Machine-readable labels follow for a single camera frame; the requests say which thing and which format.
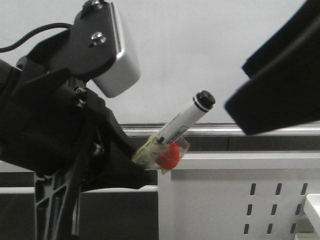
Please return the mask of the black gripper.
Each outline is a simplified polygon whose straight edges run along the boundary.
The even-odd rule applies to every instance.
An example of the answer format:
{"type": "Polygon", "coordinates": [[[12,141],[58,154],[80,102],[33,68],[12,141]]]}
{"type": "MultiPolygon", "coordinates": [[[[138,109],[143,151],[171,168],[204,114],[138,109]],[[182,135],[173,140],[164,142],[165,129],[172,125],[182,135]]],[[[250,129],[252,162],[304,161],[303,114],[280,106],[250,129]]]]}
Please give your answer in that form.
{"type": "Polygon", "coordinates": [[[16,66],[0,64],[0,157],[34,172],[35,238],[79,238],[80,193],[108,187],[118,123],[86,84],[118,53],[110,24],[68,24],[16,66]]]}

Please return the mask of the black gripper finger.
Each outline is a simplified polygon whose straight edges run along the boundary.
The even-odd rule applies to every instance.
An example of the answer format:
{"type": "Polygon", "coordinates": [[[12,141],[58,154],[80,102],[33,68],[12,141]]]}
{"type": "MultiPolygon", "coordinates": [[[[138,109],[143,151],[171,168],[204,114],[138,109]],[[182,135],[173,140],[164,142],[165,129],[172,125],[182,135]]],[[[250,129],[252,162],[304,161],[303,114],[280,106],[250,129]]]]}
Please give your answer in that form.
{"type": "Polygon", "coordinates": [[[225,109],[247,135],[320,118],[320,3],[307,0],[243,65],[225,109]]]}
{"type": "Polygon", "coordinates": [[[152,183],[152,175],[132,161],[138,147],[109,108],[98,115],[91,158],[82,191],[105,188],[140,189],[152,183]]]}

